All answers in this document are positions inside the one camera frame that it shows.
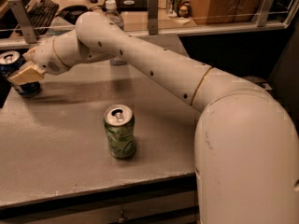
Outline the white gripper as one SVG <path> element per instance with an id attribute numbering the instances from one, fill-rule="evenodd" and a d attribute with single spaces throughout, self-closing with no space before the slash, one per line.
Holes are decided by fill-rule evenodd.
<path id="1" fill-rule="evenodd" d="M 26 63 L 7 80 L 14 85 L 24 85 L 42 80 L 46 72 L 55 76 L 67 72 L 69 67 L 58 57 L 54 41 L 55 39 L 51 38 L 23 53 Z"/>

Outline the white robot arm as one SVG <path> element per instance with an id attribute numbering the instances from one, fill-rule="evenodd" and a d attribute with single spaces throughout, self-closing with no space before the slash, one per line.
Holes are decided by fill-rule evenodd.
<path id="1" fill-rule="evenodd" d="M 254 83 L 130 36 L 96 12 L 29 49 L 8 79 L 22 85 L 112 56 L 200 112 L 194 161 L 201 224 L 299 224 L 298 134 L 280 103 Z"/>

